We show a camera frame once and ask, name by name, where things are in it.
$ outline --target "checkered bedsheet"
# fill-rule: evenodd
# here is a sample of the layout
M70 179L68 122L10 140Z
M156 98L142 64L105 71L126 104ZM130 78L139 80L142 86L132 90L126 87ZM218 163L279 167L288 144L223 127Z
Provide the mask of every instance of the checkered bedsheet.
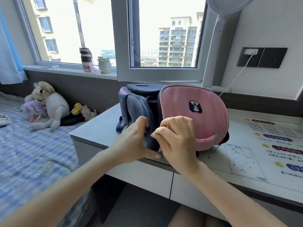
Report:
M78 168L68 132L79 125L32 131L21 113L22 98L0 92L0 113L12 124L0 127L0 221ZM87 192L59 226L74 226L85 209Z

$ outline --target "electrical outlet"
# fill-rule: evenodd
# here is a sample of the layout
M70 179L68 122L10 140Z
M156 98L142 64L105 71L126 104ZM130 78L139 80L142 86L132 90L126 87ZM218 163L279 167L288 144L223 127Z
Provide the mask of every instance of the electrical outlet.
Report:
M248 62L246 67L257 67L261 54L263 52L264 48L249 48L249 47L243 47L240 52L240 56L237 62L237 66L244 67L249 60L249 58L252 56L253 52L258 50L257 53L255 53L250 61Z
M264 48L258 67L279 68L286 51L287 48Z

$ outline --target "desk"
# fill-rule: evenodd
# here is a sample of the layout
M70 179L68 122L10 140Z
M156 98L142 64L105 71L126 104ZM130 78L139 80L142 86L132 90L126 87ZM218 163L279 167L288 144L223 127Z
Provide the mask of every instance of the desk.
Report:
M228 114L229 141L200 152L199 160L286 225L302 223L301 118L232 109L228 109ZM117 104L70 132L80 165L114 143L119 136L115 128L120 116ZM225 220L163 156L122 164L107 174Z

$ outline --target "curtain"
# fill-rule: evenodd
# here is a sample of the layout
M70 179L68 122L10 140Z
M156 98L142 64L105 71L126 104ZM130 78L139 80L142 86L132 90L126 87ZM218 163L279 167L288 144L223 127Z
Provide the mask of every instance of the curtain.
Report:
M0 10L0 83L18 84L23 80L27 77Z

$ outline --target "succulent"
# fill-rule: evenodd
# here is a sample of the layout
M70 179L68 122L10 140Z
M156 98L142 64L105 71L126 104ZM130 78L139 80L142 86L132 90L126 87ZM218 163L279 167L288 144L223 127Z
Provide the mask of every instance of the succulent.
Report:
M97 61L104 61L104 62L110 62L110 60L108 58L105 57L98 57Z

